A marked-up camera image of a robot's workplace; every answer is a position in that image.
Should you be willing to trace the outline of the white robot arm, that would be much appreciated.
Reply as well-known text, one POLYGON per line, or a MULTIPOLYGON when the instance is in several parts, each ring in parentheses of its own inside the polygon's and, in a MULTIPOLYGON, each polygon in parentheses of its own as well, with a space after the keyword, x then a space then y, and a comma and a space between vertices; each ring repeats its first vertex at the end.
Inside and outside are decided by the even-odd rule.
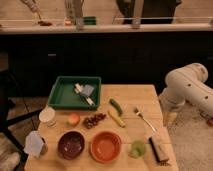
POLYGON ((166 87, 159 96, 164 111, 181 108, 185 101, 213 117, 213 88, 205 85, 206 67, 192 63, 170 71, 165 77, 166 87))

